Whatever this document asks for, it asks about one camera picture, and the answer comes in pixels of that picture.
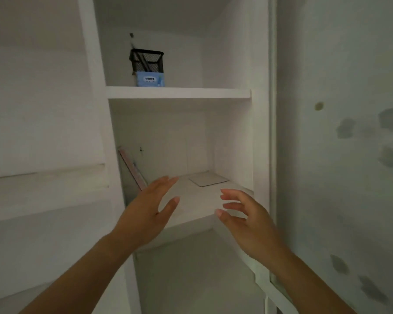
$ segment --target left hand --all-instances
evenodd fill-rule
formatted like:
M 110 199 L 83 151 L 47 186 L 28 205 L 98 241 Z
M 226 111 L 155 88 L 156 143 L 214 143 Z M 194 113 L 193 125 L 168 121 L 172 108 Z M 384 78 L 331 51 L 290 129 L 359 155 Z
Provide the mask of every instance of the left hand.
M 159 205 L 177 181 L 177 177 L 169 179 L 168 176 L 155 180 L 126 207 L 109 235 L 127 254 L 152 241 L 166 226 L 180 198 L 169 200 L 161 212 Z

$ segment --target blue cardboard box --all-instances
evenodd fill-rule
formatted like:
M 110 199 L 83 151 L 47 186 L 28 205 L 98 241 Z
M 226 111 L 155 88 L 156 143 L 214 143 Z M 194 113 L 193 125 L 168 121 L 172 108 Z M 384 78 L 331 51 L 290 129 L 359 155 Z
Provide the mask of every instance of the blue cardboard box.
M 165 76 L 163 73 L 136 72 L 137 87 L 164 87 Z

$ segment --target hand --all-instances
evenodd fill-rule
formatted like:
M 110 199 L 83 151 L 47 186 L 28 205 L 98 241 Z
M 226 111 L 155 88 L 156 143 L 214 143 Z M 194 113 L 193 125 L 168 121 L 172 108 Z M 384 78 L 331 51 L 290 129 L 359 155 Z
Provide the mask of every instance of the hand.
M 221 209 L 215 211 L 216 215 L 249 257 L 273 270 L 271 268 L 279 262 L 277 253 L 284 252 L 287 248 L 279 237 L 271 216 L 256 200 L 241 190 L 222 189 L 221 192 L 221 199 L 238 201 L 225 203 L 223 207 L 241 211 L 247 219 L 231 216 Z
M 180 198 L 169 200 L 161 212 L 158 211 L 159 204 L 177 181 L 177 177 L 169 179 L 168 176 L 155 180 L 126 207 L 109 234 L 125 254 L 129 255 L 152 241 L 166 226 Z

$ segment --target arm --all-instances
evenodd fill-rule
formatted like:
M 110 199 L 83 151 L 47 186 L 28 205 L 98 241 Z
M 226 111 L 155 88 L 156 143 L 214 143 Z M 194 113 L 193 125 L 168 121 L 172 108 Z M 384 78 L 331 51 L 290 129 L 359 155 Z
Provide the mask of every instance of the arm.
M 216 210 L 217 216 L 242 250 L 278 277 L 300 314 L 355 314 L 312 269 L 285 246 L 265 208 L 240 190 L 221 191 L 221 199 L 237 201 L 225 203 L 223 207 L 241 211 L 247 219 L 231 216 L 221 209 Z
M 43 291 L 20 314 L 88 314 L 126 259 L 153 240 L 179 203 L 171 199 L 159 213 L 162 197 L 178 179 L 162 177 L 151 183 L 125 209 L 112 232 Z

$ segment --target black mesh pen holder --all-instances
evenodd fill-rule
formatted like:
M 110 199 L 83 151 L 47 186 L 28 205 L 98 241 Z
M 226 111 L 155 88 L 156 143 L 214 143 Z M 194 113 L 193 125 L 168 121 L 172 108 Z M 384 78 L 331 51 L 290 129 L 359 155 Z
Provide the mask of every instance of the black mesh pen holder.
M 163 73 L 163 52 L 133 48 L 129 60 L 134 72 Z

